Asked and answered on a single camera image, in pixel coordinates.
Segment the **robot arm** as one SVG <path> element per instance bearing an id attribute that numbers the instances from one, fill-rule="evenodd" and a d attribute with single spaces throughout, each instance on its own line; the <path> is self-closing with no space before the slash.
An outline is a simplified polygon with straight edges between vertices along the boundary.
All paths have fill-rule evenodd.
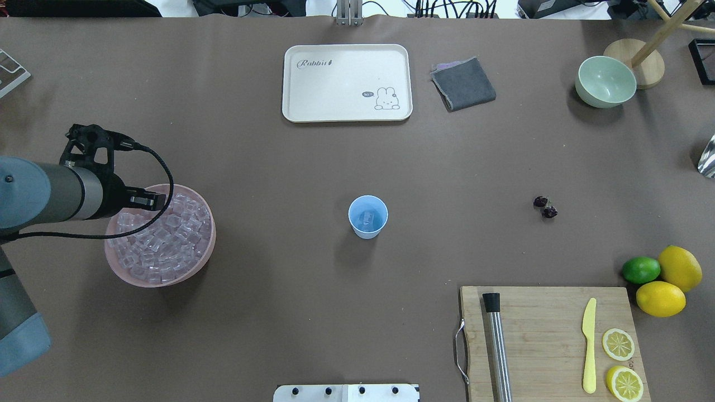
<path id="1" fill-rule="evenodd" d="M 66 158 L 57 165 L 19 157 L 2 157 L 2 243 L 18 239 L 34 224 L 89 221 L 117 214 L 124 208 L 159 211 L 170 196 L 127 186 L 112 161 Z M 1 374 L 8 376 L 46 353 L 51 338 L 42 315 L 2 255 Z"/>

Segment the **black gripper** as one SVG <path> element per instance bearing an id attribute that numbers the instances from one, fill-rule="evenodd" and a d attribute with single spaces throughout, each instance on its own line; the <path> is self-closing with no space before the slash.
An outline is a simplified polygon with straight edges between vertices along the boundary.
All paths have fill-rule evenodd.
<path id="1" fill-rule="evenodd" d="M 102 203 L 101 217 L 115 216 L 128 204 L 130 209 L 160 211 L 166 203 L 166 194 L 154 193 L 145 188 L 126 186 L 115 173 L 101 175 Z"/>

